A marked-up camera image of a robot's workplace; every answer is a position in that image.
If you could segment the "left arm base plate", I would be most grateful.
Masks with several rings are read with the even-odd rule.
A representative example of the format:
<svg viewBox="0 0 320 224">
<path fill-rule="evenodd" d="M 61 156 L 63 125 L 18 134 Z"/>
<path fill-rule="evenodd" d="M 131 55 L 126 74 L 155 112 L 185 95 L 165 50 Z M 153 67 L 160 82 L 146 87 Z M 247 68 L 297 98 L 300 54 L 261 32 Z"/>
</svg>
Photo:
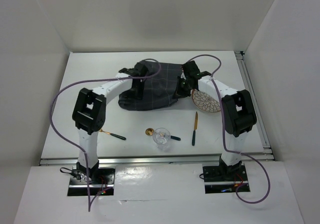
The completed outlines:
<svg viewBox="0 0 320 224">
<path fill-rule="evenodd" d="M 87 177 L 77 169 L 61 167 L 59 171 L 63 174 L 70 175 L 67 196 L 80 197 L 86 196 Z M 90 195 L 113 196 L 115 182 L 114 168 L 100 168 L 89 178 Z"/>
</svg>

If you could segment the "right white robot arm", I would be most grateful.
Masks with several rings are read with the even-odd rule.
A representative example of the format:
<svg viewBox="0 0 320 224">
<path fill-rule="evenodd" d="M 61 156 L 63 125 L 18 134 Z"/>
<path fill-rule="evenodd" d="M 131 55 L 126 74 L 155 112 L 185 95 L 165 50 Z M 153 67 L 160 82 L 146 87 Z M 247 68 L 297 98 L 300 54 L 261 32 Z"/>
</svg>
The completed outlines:
<svg viewBox="0 0 320 224">
<path fill-rule="evenodd" d="M 230 180 L 240 170 L 245 141 L 257 116 L 248 90 L 237 90 L 215 79 L 208 71 L 201 72 L 195 61 L 182 65 L 175 98 L 191 96 L 193 90 L 209 95 L 219 102 L 222 119 L 223 152 L 219 157 L 217 175 Z"/>
</svg>

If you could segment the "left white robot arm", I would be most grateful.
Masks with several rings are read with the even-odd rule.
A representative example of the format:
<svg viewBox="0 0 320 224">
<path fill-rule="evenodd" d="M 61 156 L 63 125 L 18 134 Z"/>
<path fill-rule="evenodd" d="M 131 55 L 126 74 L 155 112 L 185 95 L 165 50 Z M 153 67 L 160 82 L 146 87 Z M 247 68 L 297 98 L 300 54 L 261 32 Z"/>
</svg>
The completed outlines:
<svg viewBox="0 0 320 224">
<path fill-rule="evenodd" d="M 133 68 L 121 69 L 112 81 L 79 91 L 72 119 L 78 129 L 81 147 L 76 169 L 86 183 L 92 184 L 99 177 L 98 133 L 106 121 L 107 104 L 121 94 L 129 99 L 141 100 L 145 84 L 140 78 L 148 72 L 146 65 L 138 62 Z"/>
</svg>

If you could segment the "dark grey checked napkin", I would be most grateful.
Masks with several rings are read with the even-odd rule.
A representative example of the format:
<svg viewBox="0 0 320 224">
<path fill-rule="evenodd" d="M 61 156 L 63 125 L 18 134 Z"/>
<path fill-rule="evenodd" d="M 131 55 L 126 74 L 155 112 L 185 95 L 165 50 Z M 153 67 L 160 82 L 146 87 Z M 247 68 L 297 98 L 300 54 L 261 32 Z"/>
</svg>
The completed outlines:
<svg viewBox="0 0 320 224">
<path fill-rule="evenodd" d="M 119 95 L 118 105 L 127 111 L 152 111 L 174 105 L 178 102 L 174 94 L 178 77 L 182 75 L 181 66 L 162 62 L 160 73 L 145 80 L 142 99 L 132 99 L 122 93 Z"/>
</svg>

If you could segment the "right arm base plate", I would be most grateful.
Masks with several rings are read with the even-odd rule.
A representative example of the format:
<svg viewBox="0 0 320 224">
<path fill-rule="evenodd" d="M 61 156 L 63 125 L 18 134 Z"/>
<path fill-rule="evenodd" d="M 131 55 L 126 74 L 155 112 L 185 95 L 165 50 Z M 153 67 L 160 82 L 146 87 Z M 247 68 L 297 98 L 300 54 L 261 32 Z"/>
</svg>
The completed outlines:
<svg viewBox="0 0 320 224">
<path fill-rule="evenodd" d="M 251 191 L 246 167 L 242 164 L 238 170 L 223 175 L 219 166 L 202 167 L 199 178 L 204 182 L 205 194 L 249 193 Z"/>
</svg>

